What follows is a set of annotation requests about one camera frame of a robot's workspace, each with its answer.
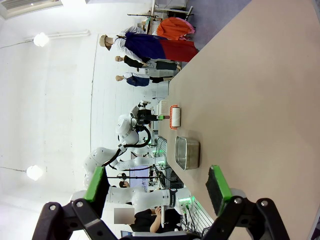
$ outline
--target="table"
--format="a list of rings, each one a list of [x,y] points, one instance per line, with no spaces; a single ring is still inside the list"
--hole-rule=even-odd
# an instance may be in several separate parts
[[[159,123],[167,161],[215,218],[205,186],[219,165],[252,202],[274,200],[290,239],[307,239],[319,209],[320,24],[311,1],[252,0],[169,86],[181,127]],[[175,137],[201,144],[200,166],[175,163]],[[231,240],[249,239],[237,228]]]

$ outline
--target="floor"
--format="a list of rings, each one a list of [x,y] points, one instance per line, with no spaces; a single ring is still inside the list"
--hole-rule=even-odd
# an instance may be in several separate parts
[[[189,17],[195,29],[193,41],[201,50],[251,0],[188,0],[187,9],[193,6]]]

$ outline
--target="green gripper pad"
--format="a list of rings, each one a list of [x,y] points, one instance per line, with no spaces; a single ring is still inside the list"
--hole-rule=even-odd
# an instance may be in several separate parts
[[[110,184],[108,182],[106,168],[104,166],[96,167],[83,198],[90,203],[100,218],[105,206],[109,187]]]
[[[219,217],[226,204],[230,201],[232,193],[218,165],[212,165],[210,167],[208,181],[205,185],[209,193],[214,212],[217,217]]]

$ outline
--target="orange cloth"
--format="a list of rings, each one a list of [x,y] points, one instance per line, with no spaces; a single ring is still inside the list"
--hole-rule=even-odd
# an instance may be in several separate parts
[[[180,37],[188,34],[190,27],[176,17],[169,17],[163,20],[156,30],[156,34],[170,40],[179,40]]]

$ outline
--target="stainless steel container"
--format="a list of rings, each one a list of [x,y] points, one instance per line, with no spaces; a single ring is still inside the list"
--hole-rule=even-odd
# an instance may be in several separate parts
[[[190,137],[175,138],[175,162],[185,171],[199,167],[200,143]]]

